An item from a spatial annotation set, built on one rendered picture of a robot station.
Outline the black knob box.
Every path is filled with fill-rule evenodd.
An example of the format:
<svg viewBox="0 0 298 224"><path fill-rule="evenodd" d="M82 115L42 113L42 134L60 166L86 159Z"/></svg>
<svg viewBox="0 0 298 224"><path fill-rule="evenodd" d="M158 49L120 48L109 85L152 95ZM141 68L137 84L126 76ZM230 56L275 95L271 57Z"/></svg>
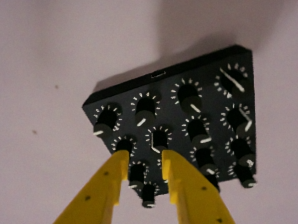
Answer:
<svg viewBox="0 0 298 224"><path fill-rule="evenodd" d="M155 208L157 196L169 194L163 150L184 157L219 194L220 182L238 177L246 188L258 185L247 46L232 43L91 94L81 109L111 155L129 152L127 178L145 208Z"/></svg>

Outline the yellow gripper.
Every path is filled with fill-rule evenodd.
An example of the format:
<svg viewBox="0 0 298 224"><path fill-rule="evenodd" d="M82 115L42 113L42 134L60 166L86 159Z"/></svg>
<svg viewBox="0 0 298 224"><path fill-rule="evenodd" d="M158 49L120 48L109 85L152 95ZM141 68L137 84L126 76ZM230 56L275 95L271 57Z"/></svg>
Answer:
<svg viewBox="0 0 298 224"><path fill-rule="evenodd" d="M115 152L52 224L111 224L128 165L129 152ZM162 174L178 224L236 224L218 190L180 154L162 151Z"/></svg>

